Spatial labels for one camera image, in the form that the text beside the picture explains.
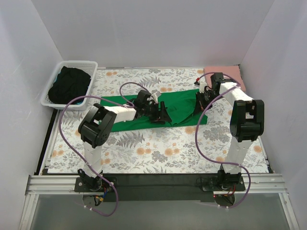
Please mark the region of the green t shirt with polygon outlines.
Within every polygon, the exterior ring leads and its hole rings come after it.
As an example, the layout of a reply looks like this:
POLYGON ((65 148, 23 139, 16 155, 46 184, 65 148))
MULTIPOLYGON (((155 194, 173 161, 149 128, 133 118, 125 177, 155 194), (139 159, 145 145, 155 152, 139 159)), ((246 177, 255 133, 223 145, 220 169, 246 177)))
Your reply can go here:
POLYGON ((148 116, 142 116, 135 121, 115 123, 111 131, 120 132, 160 127, 195 126, 201 115, 201 112, 194 113, 197 92, 197 90, 166 92, 158 97, 158 101, 165 102, 166 111, 172 119, 170 123, 156 124, 152 123, 148 116))

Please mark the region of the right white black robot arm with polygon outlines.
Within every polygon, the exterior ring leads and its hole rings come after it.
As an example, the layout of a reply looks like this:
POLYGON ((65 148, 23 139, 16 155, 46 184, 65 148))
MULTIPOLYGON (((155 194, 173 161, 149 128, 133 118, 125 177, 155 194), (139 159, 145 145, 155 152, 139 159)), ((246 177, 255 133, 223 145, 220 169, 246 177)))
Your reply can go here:
POLYGON ((231 144, 224 161, 215 160, 220 165, 217 173, 201 178, 201 187, 206 191, 226 191, 238 188, 244 191, 241 171, 248 149, 264 132, 264 102, 247 96, 241 84, 222 72, 210 72, 211 85, 197 78, 194 112, 204 116, 213 103, 225 98, 233 107, 230 119, 231 144))

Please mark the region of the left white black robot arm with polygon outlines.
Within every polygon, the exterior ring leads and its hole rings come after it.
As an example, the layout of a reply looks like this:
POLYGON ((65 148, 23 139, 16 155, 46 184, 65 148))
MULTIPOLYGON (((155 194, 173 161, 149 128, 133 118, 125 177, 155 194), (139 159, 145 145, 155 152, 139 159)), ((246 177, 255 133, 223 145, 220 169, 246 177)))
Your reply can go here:
POLYGON ((90 191, 96 192, 102 187, 102 179, 97 176, 102 172, 102 145, 107 141, 114 124, 133 121, 143 116, 148 117, 154 124, 172 122, 165 103, 158 101, 159 96, 160 92, 141 90, 135 98, 128 99, 122 106, 110 107, 98 103, 92 106, 78 127, 86 160, 83 169, 78 170, 78 175, 90 191))

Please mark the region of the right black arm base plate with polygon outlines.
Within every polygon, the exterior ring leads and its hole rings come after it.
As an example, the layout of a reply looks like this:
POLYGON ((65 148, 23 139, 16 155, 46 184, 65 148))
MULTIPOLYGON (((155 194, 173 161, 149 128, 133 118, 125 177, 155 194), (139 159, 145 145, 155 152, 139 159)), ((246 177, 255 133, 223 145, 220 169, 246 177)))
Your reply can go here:
POLYGON ((207 175, 200 176, 196 179, 195 185, 204 192, 243 192, 246 190, 243 179, 241 178, 238 184, 222 184, 218 182, 217 176, 207 175))

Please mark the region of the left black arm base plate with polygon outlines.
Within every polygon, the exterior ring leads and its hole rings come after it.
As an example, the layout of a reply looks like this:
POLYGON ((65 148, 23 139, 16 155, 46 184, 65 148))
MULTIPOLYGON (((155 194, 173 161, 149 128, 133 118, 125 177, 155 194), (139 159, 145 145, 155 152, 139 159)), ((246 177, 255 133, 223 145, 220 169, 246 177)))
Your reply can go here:
POLYGON ((75 192, 113 192, 114 189, 100 177, 94 179, 84 179, 77 177, 75 181, 75 192))

